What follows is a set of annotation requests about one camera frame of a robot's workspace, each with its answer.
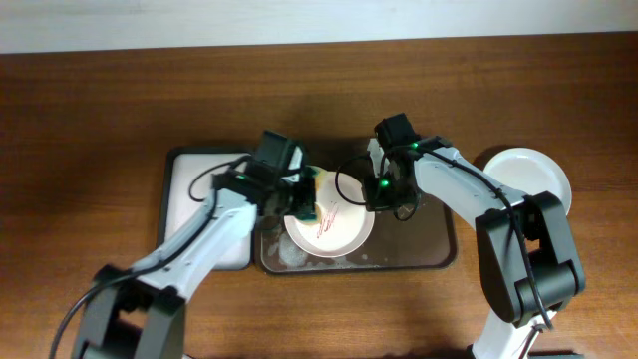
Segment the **white wall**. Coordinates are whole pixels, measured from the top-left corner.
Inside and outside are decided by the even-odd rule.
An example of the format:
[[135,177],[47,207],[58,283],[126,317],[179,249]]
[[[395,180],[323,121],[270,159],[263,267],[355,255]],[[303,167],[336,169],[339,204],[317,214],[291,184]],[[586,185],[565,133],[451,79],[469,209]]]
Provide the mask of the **white wall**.
[[638,30],[638,0],[0,0],[0,53]]

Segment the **plate with red writing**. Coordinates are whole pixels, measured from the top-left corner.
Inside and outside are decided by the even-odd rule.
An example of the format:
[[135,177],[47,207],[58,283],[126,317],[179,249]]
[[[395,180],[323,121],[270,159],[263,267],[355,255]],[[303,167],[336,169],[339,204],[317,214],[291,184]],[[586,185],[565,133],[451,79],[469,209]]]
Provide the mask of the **plate with red writing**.
[[[375,222],[375,214],[363,205],[345,201],[335,188],[335,173],[321,169],[315,178],[317,187],[317,219],[301,221],[292,215],[284,217],[290,238],[304,251],[324,258],[346,255],[363,244]],[[363,202],[361,184],[339,174],[339,189],[352,201]]]

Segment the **wooden table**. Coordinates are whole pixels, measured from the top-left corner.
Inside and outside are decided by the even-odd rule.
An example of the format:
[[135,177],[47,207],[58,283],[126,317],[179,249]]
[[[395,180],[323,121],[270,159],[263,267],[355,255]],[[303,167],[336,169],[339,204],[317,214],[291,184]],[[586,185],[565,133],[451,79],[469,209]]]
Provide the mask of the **wooden table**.
[[[638,34],[9,55],[0,67],[3,357],[44,357],[98,269],[154,248],[169,149],[254,145],[264,129],[370,137],[399,112],[470,161],[498,146],[558,161],[571,180],[587,290],[535,349],[638,355]],[[446,270],[210,275],[188,306],[187,352],[464,349],[488,306],[475,235],[456,221],[460,255]]]

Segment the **red marking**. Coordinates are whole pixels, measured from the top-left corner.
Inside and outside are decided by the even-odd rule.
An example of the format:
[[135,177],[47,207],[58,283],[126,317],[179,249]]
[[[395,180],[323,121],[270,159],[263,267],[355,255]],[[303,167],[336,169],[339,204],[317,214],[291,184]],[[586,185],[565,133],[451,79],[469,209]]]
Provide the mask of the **red marking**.
[[317,230],[317,239],[319,239],[323,233],[330,230],[332,224],[335,222],[337,212],[339,212],[339,205],[337,205],[337,203],[332,203],[332,207],[328,211],[328,214],[321,218],[319,230]]

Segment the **white plate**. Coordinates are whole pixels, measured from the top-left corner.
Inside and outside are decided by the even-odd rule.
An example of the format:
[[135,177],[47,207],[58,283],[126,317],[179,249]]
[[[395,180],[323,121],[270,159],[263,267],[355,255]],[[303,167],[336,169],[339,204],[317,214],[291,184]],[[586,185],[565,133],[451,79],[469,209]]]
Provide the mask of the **white plate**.
[[[324,258],[346,255],[363,244],[375,221],[375,214],[364,206],[350,204],[335,189],[335,173],[322,175],[317,190],[317,206],[321,222],[304,223],[285,216],[290,238],[304,251]],[[339,174],[339,189],[353,201],[363,201],[361,184],[352,177]]]
[[562,168],[548,155],[532,149],[509,149],[485,165],[486,174],[515,189],[534,195],[549,190],[571,208],[571,186]]

